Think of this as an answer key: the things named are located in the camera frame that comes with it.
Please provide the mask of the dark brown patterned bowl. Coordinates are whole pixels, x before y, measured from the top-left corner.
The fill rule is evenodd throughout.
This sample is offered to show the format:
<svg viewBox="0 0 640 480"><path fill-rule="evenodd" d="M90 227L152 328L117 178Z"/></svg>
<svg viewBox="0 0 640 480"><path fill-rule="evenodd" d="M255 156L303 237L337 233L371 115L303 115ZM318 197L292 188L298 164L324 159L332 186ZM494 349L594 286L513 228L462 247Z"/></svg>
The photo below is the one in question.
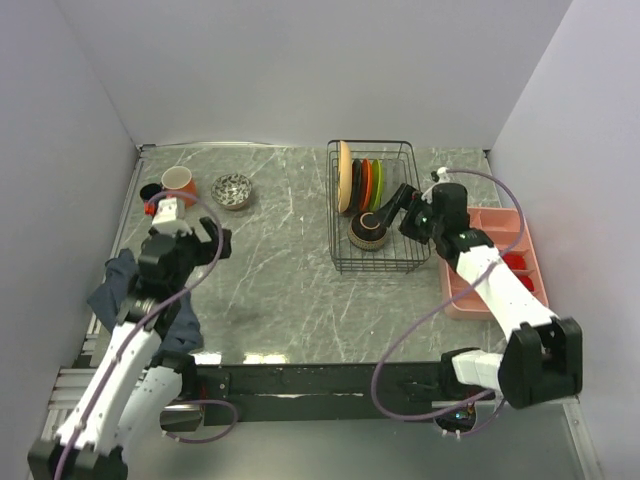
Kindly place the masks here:
<svg viewBox="0 0 640 480"><path fill-rule="evenodd" d="M364 211L351 219L347 236L356 248L374 252L384 247L388 229L377 220L373 212Z"/></svg>

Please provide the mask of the pink patterned bowl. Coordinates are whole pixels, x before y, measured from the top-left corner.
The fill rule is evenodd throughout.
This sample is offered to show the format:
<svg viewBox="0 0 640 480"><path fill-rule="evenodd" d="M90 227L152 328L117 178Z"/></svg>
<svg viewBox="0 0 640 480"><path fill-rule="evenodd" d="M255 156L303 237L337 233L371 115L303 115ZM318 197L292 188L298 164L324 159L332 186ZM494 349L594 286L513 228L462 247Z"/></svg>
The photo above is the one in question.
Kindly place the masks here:
<svg viewBox="0 0 640 480"><path fill-rule="evenodd" d="M212 184L211 197L227 210L241 210L251 199L253 185L249 178L239 173L218 177Z"/></svg>

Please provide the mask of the orange mug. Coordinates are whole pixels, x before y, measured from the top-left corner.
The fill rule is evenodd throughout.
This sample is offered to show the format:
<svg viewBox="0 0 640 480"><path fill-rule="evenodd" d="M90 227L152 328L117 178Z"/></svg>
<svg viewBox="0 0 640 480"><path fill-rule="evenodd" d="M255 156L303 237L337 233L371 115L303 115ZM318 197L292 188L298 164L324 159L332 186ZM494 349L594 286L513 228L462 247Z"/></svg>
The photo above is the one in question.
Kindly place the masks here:
<svg viewBox="0 0 640 480"><path fill-rule="evenodd" d="M198 196L192 172L185 166L176 165L167 169L161 176L161 185L167 192L185 192Z"/></svg>

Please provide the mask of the dark blue mug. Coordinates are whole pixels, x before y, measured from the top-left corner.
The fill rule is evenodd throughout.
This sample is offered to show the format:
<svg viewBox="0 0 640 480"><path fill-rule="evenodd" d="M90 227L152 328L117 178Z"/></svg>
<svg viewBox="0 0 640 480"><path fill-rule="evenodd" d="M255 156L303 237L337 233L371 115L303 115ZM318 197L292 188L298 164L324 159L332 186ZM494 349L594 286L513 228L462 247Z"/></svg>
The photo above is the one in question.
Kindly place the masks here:
<svg viewBox="0 0 640 480"><path fill-rule="evenodd" d="M143 202L148 202L155 195L160 193L163 190L163 187L159 183L148 183L141 187L139 190L139 197Z"/></svg>

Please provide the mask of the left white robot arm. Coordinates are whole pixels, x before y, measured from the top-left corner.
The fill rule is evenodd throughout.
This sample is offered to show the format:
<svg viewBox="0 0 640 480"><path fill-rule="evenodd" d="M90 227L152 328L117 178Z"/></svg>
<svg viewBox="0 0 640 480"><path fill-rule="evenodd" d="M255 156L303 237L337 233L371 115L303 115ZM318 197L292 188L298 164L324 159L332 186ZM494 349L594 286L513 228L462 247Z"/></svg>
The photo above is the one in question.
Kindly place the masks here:
<svg viewBox="0 0 640 480"><path fill-rule="evenodd" d="M211 272L231 254L231 232L217 216L199 222L206 241L180 218L153 219L107 352L53 439L35 441L28 452L33 478L126 478L132 448L161 411L199 392L194 358L161 348L193 288L187 282L193 270Z"/></svg>

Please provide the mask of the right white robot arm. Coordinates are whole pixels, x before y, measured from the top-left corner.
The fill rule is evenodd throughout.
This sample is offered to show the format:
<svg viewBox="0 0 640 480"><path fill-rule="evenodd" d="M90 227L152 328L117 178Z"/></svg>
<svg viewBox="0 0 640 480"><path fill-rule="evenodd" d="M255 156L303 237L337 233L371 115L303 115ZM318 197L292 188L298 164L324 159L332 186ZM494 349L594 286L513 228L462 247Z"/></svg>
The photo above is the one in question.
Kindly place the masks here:
<svg viewBox="0 0 640 480"><path fill-rule="evenodd" d="M436 252L458 283L451 300L485 306L506 340L503 353L466 348L442 355L437 385L450 398L472 386L502 394L514 408L579 394L583 387L583 335L576 320L546 304L527 226L515 209L473 208L458 183L429 194L403 183L376 211L388 227L398 213L402 235Z"/></svg>

